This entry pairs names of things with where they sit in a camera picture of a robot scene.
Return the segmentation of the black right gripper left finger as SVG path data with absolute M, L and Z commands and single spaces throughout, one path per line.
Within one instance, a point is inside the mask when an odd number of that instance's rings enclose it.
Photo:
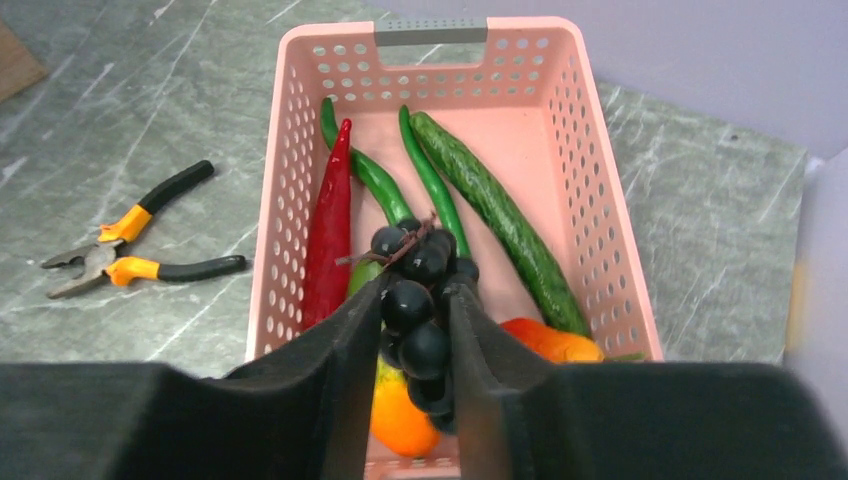
M 222 378 L 164 363 L 5 364 L 1 475 L 360 479 L 387 284 Z

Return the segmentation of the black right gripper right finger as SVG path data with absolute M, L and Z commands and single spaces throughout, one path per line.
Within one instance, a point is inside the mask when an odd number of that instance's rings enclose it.
M 757 363 L 556 365 L 448 293 L 465 479 L 843 479 L 809 390 Z

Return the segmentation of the small orange fake fruit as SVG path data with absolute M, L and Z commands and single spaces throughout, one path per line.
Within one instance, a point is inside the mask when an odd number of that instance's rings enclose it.
M 500 327 L 553 363 L 599 363 L 605 360 L 602 350 L 588 337 L 564 332 L 539 321 L 518 317 Z

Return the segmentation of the red fake pepper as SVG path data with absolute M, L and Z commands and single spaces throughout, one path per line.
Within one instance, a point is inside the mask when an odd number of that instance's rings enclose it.
M 351 255 L 352 122 L 344 119 L 336 135 L 310 223 L 302 326 L 324 320 L 345 300 L 351 268 L 337 259 Z

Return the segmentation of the green fake cucumber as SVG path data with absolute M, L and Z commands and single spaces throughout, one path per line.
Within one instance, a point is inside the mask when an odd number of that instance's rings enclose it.
M 588 337 L 590 330 L 558 261 L 501 182 L 429 114 L 411 114 L 410 124 L 436 168 L 494 234 L 544 322 Z

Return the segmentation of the black fake grape bunch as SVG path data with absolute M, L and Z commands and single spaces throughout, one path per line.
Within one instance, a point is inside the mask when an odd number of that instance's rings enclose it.
M 381 326 L 394 337 L 391 350 L 382 355 L 403 372 L 410 400 L 433 427 L 440 434 L 456 435 L 447 303 L 452 281 L 476 281 L 475 264 L 458 258 L 455 237 L 437 227 L 433 216 L 383 227 L 367 252 L 336 262 L 392 274 L 390 285 L 378 296 Z

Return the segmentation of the green fake chili pepper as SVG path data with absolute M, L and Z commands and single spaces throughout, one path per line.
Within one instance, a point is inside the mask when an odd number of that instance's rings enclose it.
M 335 144 L 339 127 L 336 122 L 334 102 L 325 97 L 320 105 L 320 129 L 329 149 Z M 351 148 L 352 172 L 365 186 L 382 209 L 390 224 L 414 217 L 406 198 L 393 177 L 361 151 Z

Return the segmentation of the green orange fake mango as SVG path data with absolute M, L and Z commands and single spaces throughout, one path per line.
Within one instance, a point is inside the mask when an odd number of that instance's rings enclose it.
M 438 445 L 441 434 L 410 400 L 403 372 L 384 360 L 382 352 L 391 350 L 393 341 L 381 326 L 370 433 L 394 454 L 422 458 Z

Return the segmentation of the orange black pliers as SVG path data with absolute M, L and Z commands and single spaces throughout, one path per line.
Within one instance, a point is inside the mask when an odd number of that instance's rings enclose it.
M 127 286 L 136 279 L 167 283 L 186 283 L 213 279 L 244 271 L 247 259 L 228 255 L 189 264 L 163 264 L 120 253 L 136 240 L 153 217 L 169 202 L 212 177 L 215 168 L 201 160 L 167 178 L 150 190 L 117 222 L 100 227 L 91 244 L 60 253 L 41 264 L 43 269 L 80 265 L 82 272 L 66 283 L 47 292 L 49 299 L 79 295 L 108 280 L 116 286 Z

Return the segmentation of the pink plastic basket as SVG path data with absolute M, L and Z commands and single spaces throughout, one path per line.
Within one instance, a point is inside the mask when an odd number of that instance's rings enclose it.
M 429 202 L 409 153 L 423 151 L 456 194 L 451 223 L 483 268 L 490 316 L 536 315 L 588 333 L 610 355 L 662 348 L 583 38 L 559 17 L 322 23 L 279 45 L 261 193 L 246 356 L 316 369 L 313 400 L 285 413 L 307 429 L 288 453 L 345 478 L 409 473 L 365 432 L 365 386 L 335 355 L 336 321 L 310 335 L 303 312 L 319 187 L 343 118 L 356 163 L 351 243 L 386 213 Z

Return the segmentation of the wooden base board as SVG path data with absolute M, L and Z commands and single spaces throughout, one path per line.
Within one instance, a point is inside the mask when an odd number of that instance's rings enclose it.
M 4 102 L 46 78 L 48 70 L 4 22 L 0 43 L 0 100 Z

